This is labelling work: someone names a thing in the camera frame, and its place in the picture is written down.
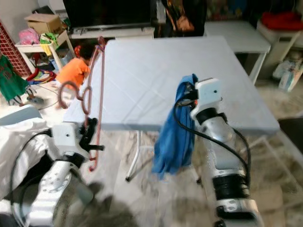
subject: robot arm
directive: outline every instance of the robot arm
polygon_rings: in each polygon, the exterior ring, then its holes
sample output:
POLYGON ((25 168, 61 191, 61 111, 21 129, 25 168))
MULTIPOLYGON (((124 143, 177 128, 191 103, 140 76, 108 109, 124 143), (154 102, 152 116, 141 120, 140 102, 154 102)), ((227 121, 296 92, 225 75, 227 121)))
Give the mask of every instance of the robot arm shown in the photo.
POLYGON ((221 220, 215 227, 263 227, 256 202, 250 197, 249 168, 247 164, 218 143, 235 149, 236 133, 223 113, 218 113, 221 84, 217 79, 197 82, 197 103, 191 111, 198 133, 214 141, 204 139, 208 165, 215 193, 215 209, 221 220))
POLYGON ((104 149, 104 146, 89 144, 96 125, 96 119, 89 119, 86 128, 71 122, 52 128, 53 142, 61 157, 54 160, 39 184, 38 195, 28 215, 31 226, 64 226, 75 194, 84 205, 93 199, 93 193, 81 179, 79 168, 89 160, 91 149, 104 149))

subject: television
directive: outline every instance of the television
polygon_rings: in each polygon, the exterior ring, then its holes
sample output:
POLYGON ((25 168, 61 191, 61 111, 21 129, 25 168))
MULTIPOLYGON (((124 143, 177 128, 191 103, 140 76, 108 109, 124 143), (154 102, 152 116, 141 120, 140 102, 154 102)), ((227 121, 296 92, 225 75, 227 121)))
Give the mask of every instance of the television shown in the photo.
POLYGON ((63 0, 72 28, 143 27, 151 24, 150 0, 63 0))

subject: orange shirt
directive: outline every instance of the orange shirt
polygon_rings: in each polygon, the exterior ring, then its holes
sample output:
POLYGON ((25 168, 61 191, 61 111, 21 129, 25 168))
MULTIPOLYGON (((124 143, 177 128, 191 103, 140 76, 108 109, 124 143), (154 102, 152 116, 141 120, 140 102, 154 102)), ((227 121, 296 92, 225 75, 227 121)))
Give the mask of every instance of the orange shirt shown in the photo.
POLYGON ((84 73, 89 71, 89 67, 82 59, 74 58, 62 68, 56 80, 61 84, 66 81, 71 81, 74 82, 77 87, 80 87, 84 81, 84 73))

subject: blue cloth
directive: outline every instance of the blue cloth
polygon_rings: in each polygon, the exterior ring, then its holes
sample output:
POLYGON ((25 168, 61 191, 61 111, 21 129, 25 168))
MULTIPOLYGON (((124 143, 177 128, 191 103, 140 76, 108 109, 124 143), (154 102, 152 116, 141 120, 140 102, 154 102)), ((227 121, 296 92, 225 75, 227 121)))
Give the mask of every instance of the blue cloth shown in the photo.
MULTIPOLYGON (((195 74, 182 78, 176 94, 176 101, 185 91, 186 84, 197 81, 195 74)), ((192 133, 181 128, 174 119, 173 109, 164 123, 158 140, 155 143, 154 166, 152 172, 163 179, 165 173, 176 174, 183 166, 191 164, 195 137, 192 133)), ((177 117, 180 122, 191 129, 195 129, 195 122, 190 118, 190 107, 177 108, 177 117)))

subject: cable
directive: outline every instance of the cable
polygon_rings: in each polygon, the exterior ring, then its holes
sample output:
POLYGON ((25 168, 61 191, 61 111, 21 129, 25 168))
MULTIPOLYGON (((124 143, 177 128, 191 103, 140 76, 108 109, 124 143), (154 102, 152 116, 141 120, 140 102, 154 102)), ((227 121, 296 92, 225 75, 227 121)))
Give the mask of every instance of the cable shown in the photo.
POLYGON ((15 161, 14 161, 14 165, 12 167, 12 170, 10 172, 10 181, 9 181, 9 194, 11 195, 10 197, 10 210, 11 210, 11 213, 13 215, 13 218, 14 220, 18 223, 18 225, 20 227, 24 227, 26 226, 25 224, 25 217, 21 217, 21 220, 17 218, 16 216, 16 213, 15 213, 15 209, 14 209, 14 193, 13 193, 13 184, 14 184, 14 174, 15 174, 15 170, 16 170, 16 167, 17 167, 17 163, 18 163, 18 160, 20 159, 21 157, 21 154, 22 152, 25 150, 26 146, 30 143, 30 141, 32 139, 34 139, 36 136, 38 135, 49 135, 51 136, 51 130, 50 129, 47 129, 45 131, 42 131, 42 132, 39 132, 35 135, 33 135, 23 146, 23 148, 21 149, 21 151, 19 152, 19 154, 17 155, 15 161))
POLYGON ((187 97, 188 97, 188 95, 185 95, 185 96, 181 97, 180 99, 178 99, 178 100, 176 101, 176 103, 175 103, 175 105, 174 105, 174 108, 173 108, 173 115, 174 115, 175 121, 178 123, 178 125, 179 125, 181 128, 187 130, 188 132, 191 132, 191 133, 193 133, 193 134, 195 134, 195 135, 197 135, 197 136, 200 136, 200 137, 202 137, 202 138, 204 138, 204 139, 206 139, 206 140, 209 140, 209 141, 211 141, 211 142, 214 142, 214 143, 216 143, 217 145, 219 145, 219 146, 221 146, 221 147, 227 149, 229 152, 231 152, 232 154, 234 154, 234 155, 242 162, 242 164, 243 164, 243 166, 244 166, 244 169, 245 169, 245 172, 246 172, 246 184, 247 184, 247 186, 249 187, 249 185, 250 185, 250 169, 249 169, 249 166, 248 166, 248 164, 243 160, 243 158, 242 158, 235 150, 233 150, 232 148, 230 148, 230 147, 227 146, 226 144, 222 143, 221 141, 215 140, 215 139, 213 139, 212 137, 210 137, 210 136, 208 136, 208 135, 206 135, 206 134, 204 134, 204 133, 198 132, 198 131, 196 131, 196 130, 193 130, 193 129, 191 129, 191 128, 185 126, 185 125, 183 125, 183 124, 179 121, 179 119, 177 118, 177 113, 176 113, 177 106, 178 106, 179 102, 181 102, 182 100, 184 100, 184 99, 187 98, 187 97))
MULTIPOLYGON (((48 90, 48 91, 50 91, 50 92, 53 92, 54 94, 56 94, 56 96, 58 96, 58 94, 57 94, 56 92, 52 91, 51 89, 48 89, 48 88, 43 87, 43 86, 38 85, 38 84, 35 84, 35 85, 38 86, 38 87, 44 88, 44 89, 46 89, 46 90, 48 90)), ((56 105, 57 103, 58 103, 58 100, 57 100, 55 103, 53 103, 53 104, 51 104, 51 105, 48 105, 48 106, 46 106, 46 107, 42 107, 42 108, 40 108, 40 109, 38 109, 38 110, 40 111, 40 110, 47 109, 47 108, 49 108, 49 107, 51 107, 51 106, 56 105)))
POLYGON ((247 178, 248 178, 248 182, 250 185, 250 170, 251 170, 251 151, 250 151, 250 146, 247 142, 247 140, 245 139, 245 137, 236 129, 234 129, 234 132, 240 137, 240 139, 243 141, 244 146, 246 148, 246 152, 247 152, 247 166, 248 166, 248 172, 249 174, 247 174, 247 178))

